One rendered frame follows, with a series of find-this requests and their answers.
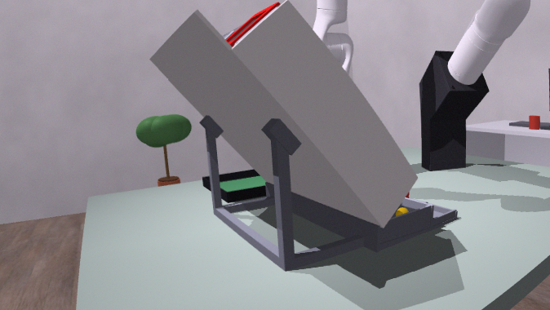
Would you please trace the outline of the yellow ball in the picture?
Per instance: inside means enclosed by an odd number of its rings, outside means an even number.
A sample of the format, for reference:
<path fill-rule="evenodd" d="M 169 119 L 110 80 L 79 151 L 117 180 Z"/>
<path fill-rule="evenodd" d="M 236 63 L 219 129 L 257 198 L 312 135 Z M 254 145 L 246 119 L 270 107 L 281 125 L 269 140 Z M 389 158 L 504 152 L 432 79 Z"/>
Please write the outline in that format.
<path fill-rule="evenodd" d="M 407 213 L 407 212 L 409 212 L 409 211 L 408 211 L 406 208 L 404 208 L 404 207 L 399 208 L 399 209 L 397 210 L 397 212 L 396 212 L 396 216 L 405 214 L 405 213 Z"/>

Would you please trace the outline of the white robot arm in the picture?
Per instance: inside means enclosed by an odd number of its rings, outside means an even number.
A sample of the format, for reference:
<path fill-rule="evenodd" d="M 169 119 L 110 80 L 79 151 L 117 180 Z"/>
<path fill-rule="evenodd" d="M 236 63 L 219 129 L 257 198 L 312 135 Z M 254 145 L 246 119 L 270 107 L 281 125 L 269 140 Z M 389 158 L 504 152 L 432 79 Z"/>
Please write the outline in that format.
<path fill-rule="evenodd" d="M 352 39 L 346 33 L 327 32 L 333 24 L 346 21 L 347 9 L 348 0 L 317 0 L 313 30 L 349 75 Z M 475 83 L 505 39 L 525 19 L 529 9 L 530 0 L 485 0 L 448 62 L 452 77 L 464 85 Z"/>

